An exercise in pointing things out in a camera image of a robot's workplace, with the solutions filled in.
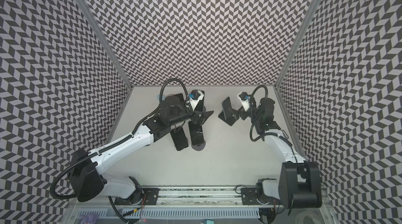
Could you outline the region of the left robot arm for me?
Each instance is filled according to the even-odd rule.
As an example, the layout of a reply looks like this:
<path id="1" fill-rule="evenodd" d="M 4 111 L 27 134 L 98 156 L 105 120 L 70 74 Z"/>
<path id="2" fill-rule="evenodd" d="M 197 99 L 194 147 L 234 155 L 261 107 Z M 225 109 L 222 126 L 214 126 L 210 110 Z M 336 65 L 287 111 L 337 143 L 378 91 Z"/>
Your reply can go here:
<path id="1" fill-rule="evenodd" d="M 133 177 L 117 177 L 107 170 L 124 157 L 163 138 L 173 129 L 173 140 L 180 147 L 186 140 L 177 124 L 188 122 L 196 133 L 201 132 L 205 121 L 213 114 L 204 107 L 205 92 L 193 90 L 183 96 L 175 94 L 160 101 L 158 107 L 141 119 L 135 129 L 125 136 L 100 148 L 74 152 L 71 164 L 57 175 L 50 186 L 54 199 L 76 198 L 87 202 L 97 196 L 118 197 L 131 204 L 140 202 L 144 192 Z"/>

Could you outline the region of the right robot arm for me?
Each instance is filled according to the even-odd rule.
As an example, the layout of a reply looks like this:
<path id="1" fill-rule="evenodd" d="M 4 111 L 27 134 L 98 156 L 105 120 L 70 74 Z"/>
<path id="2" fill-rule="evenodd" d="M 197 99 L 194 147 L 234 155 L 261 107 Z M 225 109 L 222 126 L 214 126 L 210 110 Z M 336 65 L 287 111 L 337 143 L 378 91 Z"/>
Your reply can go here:
<path id="1" fill-rule="evenodd" d="M 251 95 L 239 96 L 239 117 L 251 120 L 249 137 L 261 140 L 274 152 L 281 164 L 279 176 L 259 179 L 255 186 L 260 204 L 280 202 L 288 210 L 322 206 L 321 177 L 318 164 L 302 157 L 287 133 L 274 120 L 274 100 L 262 98 L 256 103 Z"/>

